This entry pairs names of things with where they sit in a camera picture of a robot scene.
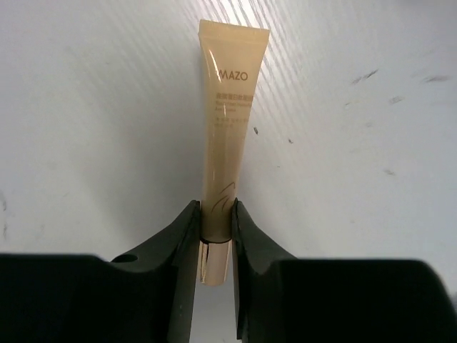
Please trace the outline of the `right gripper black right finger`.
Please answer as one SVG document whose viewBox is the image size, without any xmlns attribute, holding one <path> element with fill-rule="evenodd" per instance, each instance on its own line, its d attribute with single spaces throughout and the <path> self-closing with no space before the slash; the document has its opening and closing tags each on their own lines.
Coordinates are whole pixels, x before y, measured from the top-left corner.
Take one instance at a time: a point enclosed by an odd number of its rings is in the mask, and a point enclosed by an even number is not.
<svg viewBox="0 0 457 343">
<path fill-rule="evenodd" d="M 448 342 L 450 299 L 417 259 L 300 259 L 231 213 L 242 342 Z"/>
</svg>

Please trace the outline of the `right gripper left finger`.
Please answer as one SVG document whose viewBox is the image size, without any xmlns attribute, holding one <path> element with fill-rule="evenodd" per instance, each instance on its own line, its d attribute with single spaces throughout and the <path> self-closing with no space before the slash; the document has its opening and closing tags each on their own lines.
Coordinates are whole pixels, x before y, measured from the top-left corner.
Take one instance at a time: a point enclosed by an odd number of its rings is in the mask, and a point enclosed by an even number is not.
<svg viewBox="0 0 457 343">
<path fill-rule="evenodd" d="M 2 254 L 3 342 L 188 342 L 200 204 L 111 261 Z"/>
</svg>

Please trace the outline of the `beige rose-gold lipstick pen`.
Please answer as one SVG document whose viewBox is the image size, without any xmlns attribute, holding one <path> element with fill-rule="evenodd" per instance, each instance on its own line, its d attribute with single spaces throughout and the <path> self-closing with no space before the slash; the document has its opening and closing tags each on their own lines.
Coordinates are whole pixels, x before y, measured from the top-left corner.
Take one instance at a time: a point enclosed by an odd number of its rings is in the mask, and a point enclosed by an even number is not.
<svg viewBox="0 0 457 343">
<path fill-rule="evenodd" d="M 206 96 L 206 146 L 201 201 L 199 279 L 225 282 L 231 249 L 231 209 L 238 191 L 248 121 L 269 31 L 200 20 Z"/>
</svg>

